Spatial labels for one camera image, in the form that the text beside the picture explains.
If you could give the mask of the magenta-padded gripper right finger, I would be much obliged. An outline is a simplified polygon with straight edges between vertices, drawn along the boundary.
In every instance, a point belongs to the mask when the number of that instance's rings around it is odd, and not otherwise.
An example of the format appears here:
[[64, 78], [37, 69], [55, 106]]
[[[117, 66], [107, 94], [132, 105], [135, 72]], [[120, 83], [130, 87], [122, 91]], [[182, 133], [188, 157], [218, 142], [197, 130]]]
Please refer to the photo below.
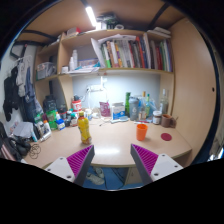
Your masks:
[[135, 144], [131, 145], [130, 154], [144, 185], [150, 184], [182, 169], [182, 166], [167, 154], [157, 155]]

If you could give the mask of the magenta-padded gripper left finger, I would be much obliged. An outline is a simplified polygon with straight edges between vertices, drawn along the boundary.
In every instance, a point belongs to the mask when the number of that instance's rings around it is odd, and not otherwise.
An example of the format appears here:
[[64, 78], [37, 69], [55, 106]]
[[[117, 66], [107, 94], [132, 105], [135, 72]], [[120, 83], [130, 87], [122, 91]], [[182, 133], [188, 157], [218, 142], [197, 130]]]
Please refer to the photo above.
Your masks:
[[94, 155], [94, 146], [90, 145], [67, 158], [59, 157], [46, 171], [82, 186]]

